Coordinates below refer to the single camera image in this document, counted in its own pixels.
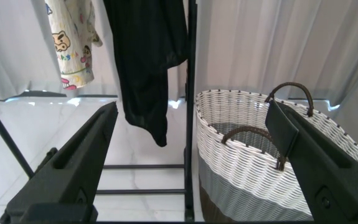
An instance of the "clothes rack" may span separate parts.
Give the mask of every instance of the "clothes rack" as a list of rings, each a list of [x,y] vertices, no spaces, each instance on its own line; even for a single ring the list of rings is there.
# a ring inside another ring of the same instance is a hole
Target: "clothes rack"
[[[197,30],[197,4],[195,0],[188,1],[188,38],[189,56],[187,60],[187,121],[186,121],[186,146],[184,148],[184,164],[153,164],[153,165],[104,165],[103,169],[184,169],[184,189],[133,189],[133,190],[97,190],[100,195],[122,195],[122,194],[184,194],[185,222],[194,221],[194,200],[192,190],[192,128],[194,113],[194,83],[195,83],[195,47]],[[25,160],[16,143],[8,133],[0,120],[0,135],[4,142],[24,169],[28,178],[34,176],[34,171]]]

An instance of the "white patterned garment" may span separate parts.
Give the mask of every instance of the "white patterned garment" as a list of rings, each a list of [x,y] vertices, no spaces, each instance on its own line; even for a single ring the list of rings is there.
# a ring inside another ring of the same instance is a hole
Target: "white patterned garment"
[[[91,0],[45,0],[52,28],[55,51],[59,61],[63,88],[75,90],[90,83],[92,43],[103,43],[95,28]]]

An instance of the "basket handle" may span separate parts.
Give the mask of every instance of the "basket handle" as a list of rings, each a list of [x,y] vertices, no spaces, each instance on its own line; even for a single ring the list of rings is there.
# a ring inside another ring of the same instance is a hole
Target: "basket handle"
[[[271,93],[267,96],[265,103],[268,103],[270,101],[271,98],[274,99],[274,94],[282,87],[284,86],[296,86],[300,89],[302,89],[304,91],[304,93],[306,94],[306,98],[308,99],[308,103],[309,103],[309,109],[308,109],[308,116],[311,117],[313,115],[313,99],[311,98],[311,94],[309,92],[309,90],[302,84],[300,83],[295,83],[295,82],[286,82],[286,83],[282,83],[280,85],[278,85],[276,88],[273,89],[273,91],[271,91]]]
[[[234,128],[233,130],[231,130],[227,134],[225,134],[223,136],[222,143],[226,145],[227,140],[229,140],[234,135],[244,132],[244,131],[249,131],[249,132],[252,132],[255,134],[259,134],[259,135],[267,138],[270,142],[273,142],[273,139],[271,138],[270,133],[268,131],[265,131],[262,128],[256,128],[256,127],[252,127],[252,126],[241,126],[238,128]],[[285,167],[285,162],[286,162],[286,158],[283,157],[282,155],[280,155],[279,158],[277,158],[277,163],[276,163],[275,169],[283,171],[284,167]]]

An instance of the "woven basket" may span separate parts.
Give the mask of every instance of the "woven basket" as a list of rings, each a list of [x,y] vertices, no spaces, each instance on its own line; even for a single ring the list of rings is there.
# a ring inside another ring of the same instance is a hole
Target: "woven basket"
[[[265,100],[274,98],[274,93],[286,85],[302,88],[309,107],[275,100],[292,107],[358,161],[358,144],[333,120],[313,109],[309,92],[300,84],[281,84],[269,96],[233,90],[203,91],[195,103],[205,221],[313,219],[291,164],[288,161],[284,165],[268,133],[263,133],[267,131],[269,107]],[[257,129],[240,132],[244,126]]]

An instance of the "white tile floor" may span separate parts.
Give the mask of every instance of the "white tile floor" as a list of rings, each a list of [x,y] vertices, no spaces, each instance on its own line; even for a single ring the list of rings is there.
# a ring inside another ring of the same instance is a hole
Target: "white tile floor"
[[[82,124],[102,105],[115,99],[103,98],[17,98],[0,102],[0,119],[15,140],[31,167],[36,169],[52,147],[61,148]],[[158,147],[151,135],[125,121],[121,103],[119,116],[105,164],[177,164],[183,162],[186,134],[186,105],[170,106],[167,112],[168,132],[164,148]],[[199,191],[195,132],[193,144],[193,181],[195,219],[202,219]],[[104,171],[99,189],[163,189],[183,188],[182,170]],[[0,216],[8,201],[27,182],[14,156],[0,138]],[[97,196],[98,220],[113,221],[183,221],[182,195]]]

